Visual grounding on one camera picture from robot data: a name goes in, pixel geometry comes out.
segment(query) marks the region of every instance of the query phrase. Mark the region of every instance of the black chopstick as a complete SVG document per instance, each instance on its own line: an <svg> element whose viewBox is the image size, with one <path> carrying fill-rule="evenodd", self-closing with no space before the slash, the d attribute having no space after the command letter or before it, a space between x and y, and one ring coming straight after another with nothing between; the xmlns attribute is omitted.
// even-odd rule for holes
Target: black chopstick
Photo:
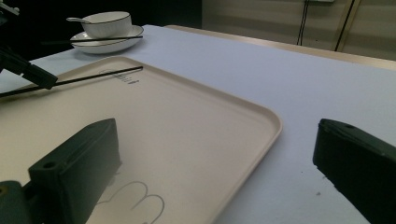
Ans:
<svg viewBox="0 0 396 224"><path fill-rule="evenodd" d="M143 36L142 35L136 35L136 36L81 39L81 40L53 40L53 41L42 41L40 43L42 45L58 45L58 44L73 44L73 43L92 42L92 41L105 41L105 40L127 40L127 39L137 39L137 38L143 38Z"/></svg>
<svg viewBox="0 0 396 224"><path fill-rule="evenodd" d="M53 86L54 87L55 86L62 86L62 85L73 83L73 82L80 82L80 81L85 81L85 80L93 79L93 78L97 78L97 77L105 77L105 76L110 76L110 75L114 75L114 74L118 74L118 73L130 72L130 71L142 70L142 69L143 69L143 66L126 68L126 69L121 69L121 70L117 70L117 71L103 73L103 74L100 74L100 75L93 75L93 76L89 76L89 77L79 77L79 78L75 78L75 79L61 81L61 82L55 83L55 85L53 85ZM43 90L43 89L45 89L45 88L43 88L43 87L32 87L32 88L26 88L26 89L22 89L22 90L2 92L2 93L0 93L0 98L6 97L6 96L11 96L11 95L17 95L17 94L21 94L21 93L26 93L26 92L29 92L29 91Z"/></svg>

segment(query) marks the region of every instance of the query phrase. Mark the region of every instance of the table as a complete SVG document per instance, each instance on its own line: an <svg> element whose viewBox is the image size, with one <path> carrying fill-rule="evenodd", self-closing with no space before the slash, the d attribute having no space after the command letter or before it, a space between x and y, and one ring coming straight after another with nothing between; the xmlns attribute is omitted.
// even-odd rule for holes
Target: table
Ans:
<svg viewBox="0 0 396 224"><path fill-rule="evenodd" d="M322 118L350 123L396 145L396 71L392 67L175 28L144 28L144 39L121 52L87 55L71 49L33 63L61 74L123 55L273 109L283 119L283 133L217 223L368 223L318 171L312 156ZM24 84L7 72L0 76L0 91Z"/></svg>

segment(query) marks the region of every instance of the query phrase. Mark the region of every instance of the plastic tray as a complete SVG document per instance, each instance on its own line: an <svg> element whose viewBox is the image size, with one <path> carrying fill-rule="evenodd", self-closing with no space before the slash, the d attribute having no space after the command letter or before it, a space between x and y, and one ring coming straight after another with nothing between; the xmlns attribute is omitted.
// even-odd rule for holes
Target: plastic tray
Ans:
<svg viewBox="0 0 396 224"><path fill-rule="evenodd" d="M89 223L211 223L282 129L271 110L123 57L60 75L139 72L0 101L0 179L26 170L84 126L115 118L123 165Z"/></svg>

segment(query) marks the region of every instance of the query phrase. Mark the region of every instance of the spoon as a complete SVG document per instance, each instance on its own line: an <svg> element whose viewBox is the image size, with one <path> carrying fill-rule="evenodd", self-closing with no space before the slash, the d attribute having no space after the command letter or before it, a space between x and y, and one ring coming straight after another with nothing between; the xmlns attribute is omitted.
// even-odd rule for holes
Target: spoon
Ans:
<svg viewBox="0 0 396 224"><path fill-rule="evenodd" d="M90 21L84 21L83 19L80 18L75 18L75 17L69 17L66 18L67 21L78 21L78 22L84 22L84 23L91 23Z"/></svg>

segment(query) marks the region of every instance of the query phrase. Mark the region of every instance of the bowl rim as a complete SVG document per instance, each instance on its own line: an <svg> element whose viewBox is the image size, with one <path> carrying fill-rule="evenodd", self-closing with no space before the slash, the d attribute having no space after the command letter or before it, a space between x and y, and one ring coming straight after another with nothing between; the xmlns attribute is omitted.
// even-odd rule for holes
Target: bowl rim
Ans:
<svg viewBox="0 0 396 224"><path fill-rule="evenodd" d="M131 17L131 13L126 12L126 11L108 11L108 12L99 12L99 13L91 14L89 16L86 16L86 17L82 18L82 19L86 20L86 21L89 21L89 20L87 20L88 17L96 16L96 15L100 15L100 14L114 13L114 12L122 12L122 13L126 13L126 15L124 17L122 17L122 18L119 18L119 19L116 19L116 20L113 20L113 21L99 21L99 22L91 22L91 23L82 22L81 24L84 24L84 25L103 24L103 23L108 23L108 22L120 21L120 20L124 20L125 18Z"/></svg>
<svg viewBox="0 0 396 224"><path fill-rule="evenodd" d="M141 31L138 35L143 34L143 32L144 32L144 30L145 30L145 29L143 28L143 26L139 26L139 25L132 25L132 26L137 26L137 27L139 27L139 28L142 29L142 31ZM128 41L128 40L133 40L133 39L123 39L123 40L120 40L120 41L117 41L117 42L108 43L108 44L104 44L104 45L100 45L100 46L83 46L83 45L79 45L78 43L72 43L71 45L72 45L72 46L79 47L79 48L97 48L97 47L102 47L102 46L108 46L108 45L119 44L120 42L124 42L124 41Z"/></svg>

